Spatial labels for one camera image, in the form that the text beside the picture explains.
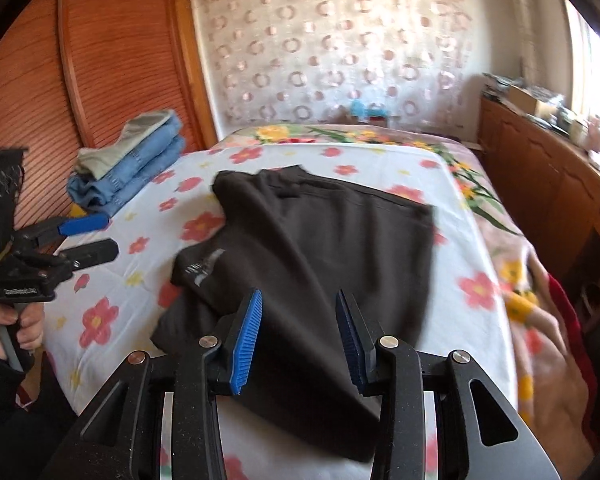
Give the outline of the black sleeve left forearm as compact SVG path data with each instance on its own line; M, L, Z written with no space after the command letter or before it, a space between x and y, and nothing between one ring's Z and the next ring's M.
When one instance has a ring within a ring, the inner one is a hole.
M17 403L23 379L0 360L0 479L42 479L76 421L47 353L42 357L40 393L26 408Z

